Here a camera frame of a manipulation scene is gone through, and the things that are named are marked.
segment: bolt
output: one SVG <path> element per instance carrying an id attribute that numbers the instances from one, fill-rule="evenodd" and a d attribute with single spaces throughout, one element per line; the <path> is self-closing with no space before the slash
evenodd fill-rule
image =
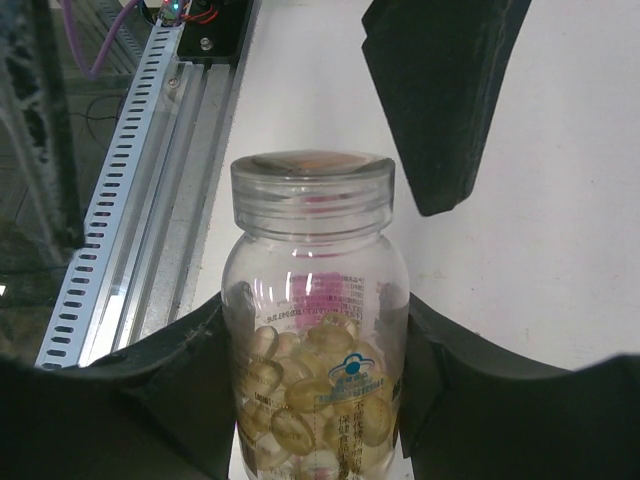
<path id="1" fill-rule="evenodd" d="M 202 48 L 205 52 L 207 50 L 211 50 L 213 48 L 213 43 L 207 37 L 202 37 L 200 39 L 200 48 Z"/>

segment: pill bottle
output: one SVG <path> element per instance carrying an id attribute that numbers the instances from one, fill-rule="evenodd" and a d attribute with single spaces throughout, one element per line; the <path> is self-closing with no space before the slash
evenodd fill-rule
<path id="1" fill-rule="evenodd" d="M 406 267 L 381 234 L 394 174 L 388 158 L 321 151 L 231 165 L 245 233 L 222 299 L 252 480 L 387 478 L 409 304 Z"/>

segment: dark floor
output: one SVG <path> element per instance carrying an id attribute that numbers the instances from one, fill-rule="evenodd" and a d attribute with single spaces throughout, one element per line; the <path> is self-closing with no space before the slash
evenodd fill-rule
<path id="1" fill-rule="evenodd" d="M 115 129 L 126 91 L 83 80 L 71 63 L 64 38 L 58 42 L 73 129 L 79 194 L 88 205 Z M 40 226 L 14 148 L 0 122 L 0 353 L 33 363 L 58 296 L 65 268 L 47 265 Z"/>

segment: purple cable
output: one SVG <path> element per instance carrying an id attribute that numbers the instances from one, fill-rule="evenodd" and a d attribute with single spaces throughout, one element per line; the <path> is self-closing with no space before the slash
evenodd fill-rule
<path id="1" fill-rule="evenodd" d="M 100 69 L 102 68 L 104 61 L 109 54 L 111 44 L 115 40 L 120 26 L 124 22 L 124 19 L 127 17 L 127 15 L 129 15 L 129 13 L 131 13 L 131 11 L 136 8 L 136 5 L 140 1 L 141 0 L 131 0 L 120 11 L 115 21 L 113 22 L 113 25 L 111 25 L 109 33 L 107 33 L 107 38 L 104 39 L 102 47 L 100 47 L 100 52 L 98 52 L 98 56 L 96 57 L 96 61 L 93 64 L 93 67 L 91 67 L 91 70 L 89 70 L 87 63 L 84 60 L 84 56 L 82 55 L 82 48 L 80 47 L 80 42 L 78 40 L 78 32 L 76 31 L 76 25 L 73 19 L 73 10 L 71 9 L 71 0 L 60 0 L 60 5 L 62 7 L 62 18 L 64 19 L 64 28 L 67 32 L 67 39 L 69 40 L 71 53 L 73 54 L 73 58 L 76 61 L 76 65 L 78 65 L 78 68 L 86 77 L 91 80 L 95 80 L 96 78 L 98 78 Z"/>

